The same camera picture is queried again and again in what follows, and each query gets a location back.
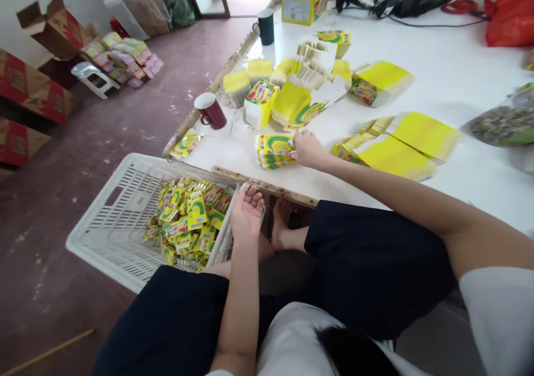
red tiled floor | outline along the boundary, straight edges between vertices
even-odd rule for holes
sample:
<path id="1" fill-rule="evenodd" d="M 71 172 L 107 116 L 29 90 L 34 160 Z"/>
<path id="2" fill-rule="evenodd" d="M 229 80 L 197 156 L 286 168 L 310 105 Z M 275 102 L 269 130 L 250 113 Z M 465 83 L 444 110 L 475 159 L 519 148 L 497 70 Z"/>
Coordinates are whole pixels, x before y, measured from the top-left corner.
<path id="1" fill-rule="evenodd" d="M 19 373 L 88 374 L 135 295 L 65 249 L 65 241 L 115 167 L 130 152 L 160 156 L 253 23 L 204 20 L 148 41 L 164 61 L 140 90 L 83 105 L 11 179 L 0 185 L 0 373 L 89 328 L 96 333 Z"/>

hand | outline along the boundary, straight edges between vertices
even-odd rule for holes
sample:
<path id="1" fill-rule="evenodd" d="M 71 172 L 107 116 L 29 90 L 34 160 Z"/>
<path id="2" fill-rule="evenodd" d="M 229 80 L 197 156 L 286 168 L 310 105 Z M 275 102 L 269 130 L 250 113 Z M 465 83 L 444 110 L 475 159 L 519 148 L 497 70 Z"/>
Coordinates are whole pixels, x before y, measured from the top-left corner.
<path id="1" fill-rule="evenodd" d="M 256 187 L 250 187 L 247 192 L 241 189 L 235 198 L 232 208 L 230 223 L 234 233 L 235 243 L 258 239 L 261 227 L 261 214 L 265 201 L 261 198 L 261 193 Z"/>
<path id="2" fill-rule="evenodd" d="M 291 155 L 302 166 L 319 170 L 334 157 L 323 148 L 315 133 L 309 130 L 297 131 L 293 143 L 295 151 Z"/>

bare foot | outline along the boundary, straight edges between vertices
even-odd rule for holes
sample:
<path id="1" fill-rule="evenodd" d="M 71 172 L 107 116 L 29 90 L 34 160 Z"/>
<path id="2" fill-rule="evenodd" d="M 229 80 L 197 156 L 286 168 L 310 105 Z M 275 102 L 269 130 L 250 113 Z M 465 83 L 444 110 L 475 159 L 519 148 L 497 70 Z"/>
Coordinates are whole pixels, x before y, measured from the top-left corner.
<path id="1" fill-rule="evenodd" d="M 258 262 L 262 263 L 268 259 L 271 259 L 274 256 L 274 250 L 267 237 L 262 233 L 258 238 Z"/>
<path id="2" fill-rule="evenodd" d="M 293 208 L 289 202 L 283 199 L 278 199 L 274 205 L 273 218 L 273 235 L 271 238 L 271 246 L 275 251 L 283 251 L 285 249 L 284 244 L 282 243 L 281 235 L 289 230 L 289 216 Z"/>

plastic stool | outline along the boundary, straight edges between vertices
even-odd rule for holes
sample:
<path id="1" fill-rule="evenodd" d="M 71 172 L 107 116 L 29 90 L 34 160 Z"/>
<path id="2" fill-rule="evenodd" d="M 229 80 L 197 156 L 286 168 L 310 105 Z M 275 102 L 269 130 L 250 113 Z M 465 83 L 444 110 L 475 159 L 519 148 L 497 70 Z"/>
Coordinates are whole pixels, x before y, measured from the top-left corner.
<path id="1" fill-rule="evenodd" d="M 78 63 L 72 68 L 71 73 L 102 99 L 107 99 L 106 92 L 109 89 L 120 88 L 119 84 L 89 62 Z"/>

red plastic bag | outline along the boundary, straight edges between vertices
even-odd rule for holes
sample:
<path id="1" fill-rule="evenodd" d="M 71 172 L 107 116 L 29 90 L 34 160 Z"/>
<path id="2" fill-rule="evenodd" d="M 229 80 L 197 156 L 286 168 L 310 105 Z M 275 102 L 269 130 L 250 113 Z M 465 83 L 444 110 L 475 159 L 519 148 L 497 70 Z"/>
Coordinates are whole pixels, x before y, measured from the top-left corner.
<path id="1" fill-rule="evenodd" d="M 534 0 L 486 0 L 488 46 L 534 45 Z"/>

